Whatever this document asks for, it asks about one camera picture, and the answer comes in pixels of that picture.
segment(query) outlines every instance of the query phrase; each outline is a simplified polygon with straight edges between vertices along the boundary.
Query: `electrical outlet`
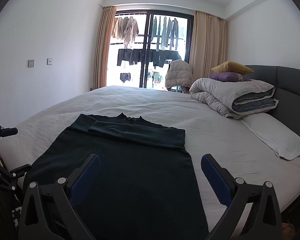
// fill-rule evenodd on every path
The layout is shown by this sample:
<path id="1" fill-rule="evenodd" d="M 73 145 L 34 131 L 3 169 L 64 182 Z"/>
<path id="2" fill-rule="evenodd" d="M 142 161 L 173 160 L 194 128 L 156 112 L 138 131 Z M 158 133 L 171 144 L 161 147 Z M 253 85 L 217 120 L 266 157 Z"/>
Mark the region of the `electrical outlet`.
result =
<path id="1" fill-rule="evenodd" d="M 34 59 L 29 60 L 28 67 L 34 67 Z"/>

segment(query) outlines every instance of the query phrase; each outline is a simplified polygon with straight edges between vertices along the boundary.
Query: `sliding glass door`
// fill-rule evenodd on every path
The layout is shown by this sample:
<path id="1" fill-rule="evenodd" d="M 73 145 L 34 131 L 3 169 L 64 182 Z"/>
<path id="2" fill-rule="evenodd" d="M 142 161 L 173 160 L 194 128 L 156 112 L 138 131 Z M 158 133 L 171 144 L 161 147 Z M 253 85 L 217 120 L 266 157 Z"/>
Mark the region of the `sliding glass door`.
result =
<path id="1" fill-rule="evenodd" d="M 167 11 L 148 11 L 141 62 L 140 87 L 166 90 L 165 76 L 173 60 L 189 62 L 193 16 Z"/>
<path id="2" fill-rule="evenodd" d="M 169 62 L 176 59 L 189 62 L 193 16 L 152 10 L 118 11 L 116 14 L 121 21 L 130 17 L 137 21 L 139 33 L 135 42 L 128 45 L 123 39 L 111 37 L 107 86 L 166 90 L 164 83 Z"/>

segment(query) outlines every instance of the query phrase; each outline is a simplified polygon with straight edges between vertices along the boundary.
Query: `white wall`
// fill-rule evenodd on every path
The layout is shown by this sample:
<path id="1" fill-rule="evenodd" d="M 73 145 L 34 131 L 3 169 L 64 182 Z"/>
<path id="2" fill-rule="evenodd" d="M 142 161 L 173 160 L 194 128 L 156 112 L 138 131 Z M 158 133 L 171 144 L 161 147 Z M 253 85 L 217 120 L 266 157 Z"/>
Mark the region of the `white wall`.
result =
<path id="1" fill-rule="evenodd" d="M 213 3 L 206 2 L 204 0 L 104 0 L 103 1 L 103 6 L 127 5 L 127 4 L 171 5 L 175 7 L 206 12 L 218 16 L 222 19 L 225 19 L 225 8 Z"/>
<path id="2" fill-rule="evenodd" d="M 162 10 L 170 12 L 178 12 L 194 15 L 194 10 L 171 6 L 171 5 L 160 5 L 160 4 L 127 4 L 127 5 L 118 5 L 117 11 L 122 10 Z"/>
<path id="3" fill-rule="evenodd" d="M 0 124 L 92 87 L 102 0 L 10 0 L 0 14 Z M 47 65 L 47 58 L 53 65 Z M 35 67 L 28 68 L 28 60 Z"/>
<path id="4" fill-rule="evenodd" d="M 228 23 L 228 60 L 300 69 L 300 11 L 292 0 L 268 0 Z"/>

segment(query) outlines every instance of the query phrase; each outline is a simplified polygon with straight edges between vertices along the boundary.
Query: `beige curtain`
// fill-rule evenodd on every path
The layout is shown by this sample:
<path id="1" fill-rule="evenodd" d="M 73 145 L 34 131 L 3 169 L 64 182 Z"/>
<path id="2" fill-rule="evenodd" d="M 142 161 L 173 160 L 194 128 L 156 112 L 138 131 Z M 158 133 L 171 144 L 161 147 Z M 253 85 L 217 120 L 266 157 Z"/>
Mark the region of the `beige curtain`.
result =
<path id="1" fill-rule="evenodd" d="M 108 53 L 116 10 L 116 6 L 104 7 L 101 14 L 93 74 L 93 89 L 106 86 Z"/>
<path id="2" fill-rule="evenodd" d="M 194 80 L 206 78 L 226 59 L 226 21 L 195 11 L 190 65 Z"/>

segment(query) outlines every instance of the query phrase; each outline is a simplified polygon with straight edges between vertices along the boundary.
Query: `white bed sheet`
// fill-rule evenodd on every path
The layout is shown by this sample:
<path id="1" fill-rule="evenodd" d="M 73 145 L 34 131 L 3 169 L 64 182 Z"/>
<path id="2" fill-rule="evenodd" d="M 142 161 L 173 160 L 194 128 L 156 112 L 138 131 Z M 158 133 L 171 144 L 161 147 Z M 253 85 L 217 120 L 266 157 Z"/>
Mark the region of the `white bed sheet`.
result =
<path id="1" fill-rule="evenodd" d="M 17 126 L 18 134 L 0 139 L 0 156 L 9 170 L 32 164 L 80 114 L 139 117 L 186 130 L 186 150 L 200 190 L 209 231 L 225 211 L 201 170 L 201 157 L 211 153 L 221 167 L 247 183 L 273 183 L 281 211 L 300 194 L 300 157 L 287 161 L 239 120 L 222 117 L 190 95 L 128 87 L 105 87 L 52 106 Z M 247 206 L 234 233 L 240 233 Z"/>

